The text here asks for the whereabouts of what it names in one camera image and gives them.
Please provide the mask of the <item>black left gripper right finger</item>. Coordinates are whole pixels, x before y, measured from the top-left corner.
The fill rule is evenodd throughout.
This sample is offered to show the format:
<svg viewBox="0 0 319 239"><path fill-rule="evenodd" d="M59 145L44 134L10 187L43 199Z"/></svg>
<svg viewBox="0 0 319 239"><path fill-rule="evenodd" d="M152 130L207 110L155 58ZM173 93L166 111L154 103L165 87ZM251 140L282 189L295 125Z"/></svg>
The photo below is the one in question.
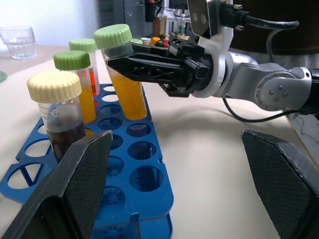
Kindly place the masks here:
<svg viewBox="0 0 319 239"><path fill-rule="evenodd" d="M319 171L291 143L261 132L241 135L257 193L282 239L319 237Z"/></svg>

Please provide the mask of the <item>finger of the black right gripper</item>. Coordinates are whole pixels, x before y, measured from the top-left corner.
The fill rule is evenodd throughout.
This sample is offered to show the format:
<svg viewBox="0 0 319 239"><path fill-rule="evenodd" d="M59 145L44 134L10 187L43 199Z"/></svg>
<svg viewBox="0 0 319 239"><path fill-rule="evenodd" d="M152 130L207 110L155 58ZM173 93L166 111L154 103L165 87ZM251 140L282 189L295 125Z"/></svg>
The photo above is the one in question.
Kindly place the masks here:
<svg viewBox="0 0 319 239"><path fill-rule="evenodd" d="M209 67L189 56L132 53L109 59L107 65L133 81L148 83L186 84L191 80L204 80L209 73Z"/></svg>
<svg viewBox="0 0 319 239"><path fill-rule="evenodd" d="M161 49L161 48L155 48L151 46L145 46L142 44L137 43L131 43L133 52L139 52L139 53L147 53L147 54L155 54L159 56L169 56L169 51L167 48Z"/></svg>

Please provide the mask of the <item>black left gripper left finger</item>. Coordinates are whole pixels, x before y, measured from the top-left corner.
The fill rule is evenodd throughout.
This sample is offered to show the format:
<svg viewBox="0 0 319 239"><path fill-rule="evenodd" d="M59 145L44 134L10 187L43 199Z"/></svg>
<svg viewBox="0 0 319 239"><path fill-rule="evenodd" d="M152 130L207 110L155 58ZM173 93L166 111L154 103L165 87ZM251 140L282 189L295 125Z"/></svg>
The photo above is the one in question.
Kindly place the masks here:
<svg viewBox="0 0 319 239"><path fill-rule="evenodd" d="M112 139L109 130L73 143L35 187L2 238L90 238L103 197Z"/></svg>

